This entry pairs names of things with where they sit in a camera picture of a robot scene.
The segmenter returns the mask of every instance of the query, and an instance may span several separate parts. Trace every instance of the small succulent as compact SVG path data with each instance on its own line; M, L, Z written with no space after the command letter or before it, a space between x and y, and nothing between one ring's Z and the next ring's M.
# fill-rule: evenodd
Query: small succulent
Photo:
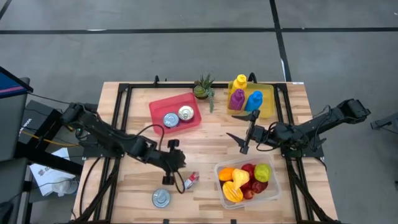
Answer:
M214 89L211 88L211 84L214 82L214 79L210 80L211 74L208 74L206 78L203 75L200 77L200 80L194 82L196 85L193 89L193 94L199 98L209 98L210 103L210 113L214 110Z

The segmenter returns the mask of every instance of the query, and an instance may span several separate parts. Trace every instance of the computer monitor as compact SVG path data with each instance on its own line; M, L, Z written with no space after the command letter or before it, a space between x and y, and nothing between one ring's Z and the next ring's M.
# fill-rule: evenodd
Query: computer monitor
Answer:
M33 88L0 67L0 99L33 92Z

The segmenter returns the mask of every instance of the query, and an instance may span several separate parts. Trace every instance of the yellow tray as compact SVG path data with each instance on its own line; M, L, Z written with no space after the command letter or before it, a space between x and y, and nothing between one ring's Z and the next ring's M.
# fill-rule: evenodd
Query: yellow tray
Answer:
M275 98L274 98L274 87L272 85L266 84L255 84L248 83L244 91L244 103L242 106L242 110L230 110L228 109L229 100L232 95L232 84L233 82L228 83L228 103L227 103L227 113L235 114L235 115L247 115L251 112L245 111L244 108L246 103L248 102L248 98L254 91L260 91L262 93L262 104L259 108L260 110L260 118L270 118L275 113Z

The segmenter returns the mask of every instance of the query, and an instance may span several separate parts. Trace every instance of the small can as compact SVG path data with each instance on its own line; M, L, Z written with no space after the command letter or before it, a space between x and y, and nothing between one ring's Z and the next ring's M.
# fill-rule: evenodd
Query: small can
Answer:
M152 202L158 208L164 208L170 203L170 192L167 189L157 189L152 195Z
M192 185L199 180L199 172L193 172L187 180L184 181L185 189L190 189Z
M175 113L168 113L163 118L163 123L168 128L174 128L178 125L179 118Z
M193 118L193 109L190 106L182 106L178 110L178 117L182 121L189 121Z

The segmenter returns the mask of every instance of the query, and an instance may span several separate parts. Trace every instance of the red basket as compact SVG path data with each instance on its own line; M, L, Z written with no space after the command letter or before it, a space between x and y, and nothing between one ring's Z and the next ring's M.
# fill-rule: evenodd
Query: red basket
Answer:
M180 120L178 125L174 128L166 127L163 123L163 117L168 113L175 113L178 115L178 110L182 106L190 106L193 109L193 118L190 121ZM164 128L165 134L192 128L194 126L198 126L201 122L198 104L193 93L185 93L182 95L150 102L149 110L152 123L161 125ZM154 126L154 131L157 134L162 134L160 127Z

